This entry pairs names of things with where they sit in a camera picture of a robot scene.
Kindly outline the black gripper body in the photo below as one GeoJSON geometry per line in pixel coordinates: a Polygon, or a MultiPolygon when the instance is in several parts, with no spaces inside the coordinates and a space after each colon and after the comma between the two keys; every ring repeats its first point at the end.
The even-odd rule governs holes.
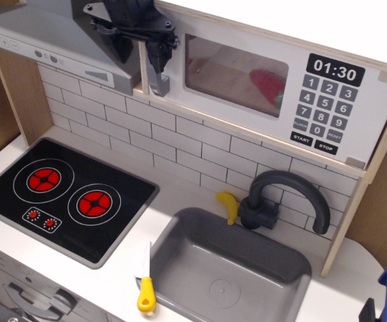
{"type": "Polygon", "coordinates": [[[100,1],[88,3],[83,12],[104,36],[122,35],[135,40],[176,44],[175,27],[153,1],[100,1]]]}

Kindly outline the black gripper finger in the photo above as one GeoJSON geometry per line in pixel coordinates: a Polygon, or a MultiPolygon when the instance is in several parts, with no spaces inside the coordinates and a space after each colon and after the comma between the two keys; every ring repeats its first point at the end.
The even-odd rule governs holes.
{"type": "Polygon", "coordinates": [[[146,40],[146,72],[150,85],[156,85],[162,81],[164,68],[172,58],[172,51],[177,49],[179,43],[179,37],[146,40]]]}
{"type": "Polygon", "coordinates": [[[121,63],[126,63],[133,51],[133,41],[121,34],[117,28],[95,28],[95,30],[121,63]]]}

